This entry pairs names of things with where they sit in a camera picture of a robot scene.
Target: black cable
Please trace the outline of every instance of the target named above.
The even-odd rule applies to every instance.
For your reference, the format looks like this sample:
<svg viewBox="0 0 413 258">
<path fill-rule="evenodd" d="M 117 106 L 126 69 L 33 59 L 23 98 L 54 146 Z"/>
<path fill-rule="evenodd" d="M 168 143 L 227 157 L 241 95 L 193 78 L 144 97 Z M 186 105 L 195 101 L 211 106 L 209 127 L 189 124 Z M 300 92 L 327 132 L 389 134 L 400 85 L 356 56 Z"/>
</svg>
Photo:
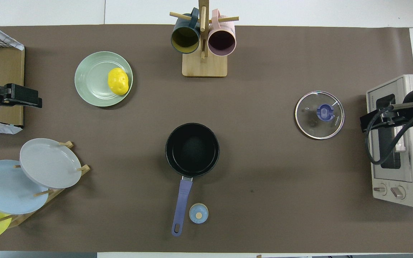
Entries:
<svg viewBox="0 0 413 258">
<path fill-rule="evenodd" d="M 411 127 L 413 127 L 413 118 L 411 118 L 409 120 L 409 122 L 406 123 L 406 125 L 398 132 L 398 134 L 396 134 L 396 137 L 393 139 L 393 141 L 391 141 L 390 145 L 388 145 L 387 149 L 385 150 L 385 154 L 383 157 L 381 157 L 379 160 L 375 161 L 374 157 L 372 157 L 371 152 L 369 150 L 369 133 L 371 131 L 372 125 L 375 123 L 375 121 L 377 119 L 379 119 L 379 117 L 385 113 L 386 111 L 390 111 L 393 110 L 393 106 L 389 105 L 386 108 L 382 108 L 380 109 L 377 114 L 375 114 L 371 121 L 369 122 L 369 124 L 367 125 L 367 129 L 366 129 L 366 139 L 365 139 L 365 143 L 366 143 L 366 152 L 367 152 L 367 157 L 369 158 L 369 160 L 371 161 L 372 164 L 374 165 L 380 165 L 383 162 L 385 162 L 385 160 L 389 157 L 390 154 L 392 154 L 393 149 L 395 148 L 396 144 L 398 143 L 399 139 L 403 136 L 403 134 Z"/>
</svg>

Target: purple pan handle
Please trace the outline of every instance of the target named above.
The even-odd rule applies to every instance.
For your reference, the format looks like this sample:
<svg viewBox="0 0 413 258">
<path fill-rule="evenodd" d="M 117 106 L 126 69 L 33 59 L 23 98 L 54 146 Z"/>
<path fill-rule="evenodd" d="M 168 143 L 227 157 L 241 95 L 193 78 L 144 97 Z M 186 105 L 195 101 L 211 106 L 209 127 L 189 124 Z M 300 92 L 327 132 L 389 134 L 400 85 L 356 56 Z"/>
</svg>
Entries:
<svg viewBox="0 0 413 258">
<path fill-rule="evenodd" d="M 175 217 L 173 219 L 172 235 L 179 237 L 186 214 L 187 198 L 189 197 L 192 181 L 181 180 L 179 183 L 178 200 L 176 202 Z"/>
</svg>

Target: pink mug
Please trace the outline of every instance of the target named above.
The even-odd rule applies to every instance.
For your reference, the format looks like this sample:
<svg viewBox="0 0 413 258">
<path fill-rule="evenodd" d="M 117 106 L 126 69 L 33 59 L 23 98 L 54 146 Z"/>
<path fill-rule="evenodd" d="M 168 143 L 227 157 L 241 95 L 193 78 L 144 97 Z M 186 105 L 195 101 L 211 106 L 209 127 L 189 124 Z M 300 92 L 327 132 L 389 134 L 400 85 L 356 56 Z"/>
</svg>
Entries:
<svg viewBox="0 0 413 258">
<path fill-rule="evenodd" d="M 227 16 L 221 16 L 218 9 L 214 9 L 212 13 L 212 24 L 208 33 L 208 48 L 217 56 L 228 56 L 234 52 L 237 43 L 234 22 L 220 23 L 218 19 Z"/>
</svg>

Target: mug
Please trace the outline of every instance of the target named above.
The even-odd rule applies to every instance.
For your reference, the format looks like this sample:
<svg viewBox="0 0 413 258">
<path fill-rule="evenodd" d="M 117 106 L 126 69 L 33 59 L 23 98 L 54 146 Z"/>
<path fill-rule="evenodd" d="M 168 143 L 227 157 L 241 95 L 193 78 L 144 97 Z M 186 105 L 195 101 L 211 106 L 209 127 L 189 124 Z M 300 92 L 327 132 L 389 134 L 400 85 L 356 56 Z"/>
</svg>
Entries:
<svg viewBox="0 0 413 258">
<path fill-rule="evenodd" d="M 217 56 L 228 56 L 234 52 L 237 43 L 234 22 L 219 23 L 219 18 L 226 18 L 227 16 L 221 16 L 218 9 L 214 9 L 212 13 L 212 24 L 208 33 L 208 48 Z"/>
<path fill-rule="evenodd" d="M 192 9 L 192 13 L 185 13 L 191 16 L 190 21 L 178 18 L 172 32 L 172 46 L 182 54 L 189 54 L 197 50 L 200 44 L 199 10 Z"/>
</svg>

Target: green plate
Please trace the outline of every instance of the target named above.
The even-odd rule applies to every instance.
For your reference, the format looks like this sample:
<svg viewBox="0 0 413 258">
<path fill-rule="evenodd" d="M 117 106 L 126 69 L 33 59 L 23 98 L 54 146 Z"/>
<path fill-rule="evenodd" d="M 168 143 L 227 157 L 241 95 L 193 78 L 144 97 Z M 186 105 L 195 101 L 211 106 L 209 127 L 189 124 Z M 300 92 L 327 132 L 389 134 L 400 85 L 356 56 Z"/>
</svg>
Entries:
<svg viewBox="0 0 413 258">
<path fill-rule="evenodd" d="M 110 70 L 121 67 L 128 75 L 128 91 L 124 95 L 114 94 L 108 86 Z M 94 106 L 112 106 L 122 101 L 132 89 L 133 73 L 128 62 L 120 55 L 101 51 L 84 58 L 74 75 L 77 93 Z"/>
</svg>

